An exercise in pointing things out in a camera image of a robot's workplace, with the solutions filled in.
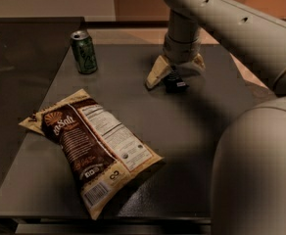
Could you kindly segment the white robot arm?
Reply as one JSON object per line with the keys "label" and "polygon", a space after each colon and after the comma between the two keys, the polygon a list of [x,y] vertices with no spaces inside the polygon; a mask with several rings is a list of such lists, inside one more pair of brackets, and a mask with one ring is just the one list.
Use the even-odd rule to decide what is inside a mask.
{"label": "white robot arm", "polygon": [[164,1],[169,61],[192,61],[204,29],[238,60],[258,100],[218,141],[211,234],[286,235],[286,22],[233,0]]}

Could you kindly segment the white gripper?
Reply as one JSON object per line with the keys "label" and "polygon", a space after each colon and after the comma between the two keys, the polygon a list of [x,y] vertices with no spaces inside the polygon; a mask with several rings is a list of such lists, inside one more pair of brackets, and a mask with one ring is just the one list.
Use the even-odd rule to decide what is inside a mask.
{"label": "white gripper", "polygon": [[203,57],[199,54],[200,46],[199,40],[182,43],[166,34],[163,45],[164,55],[160,55],[153,64],[146,78],[147,88],[153,89],[158,85],[171,73],[171,67],[182,77],[201,75],[206,66]]}

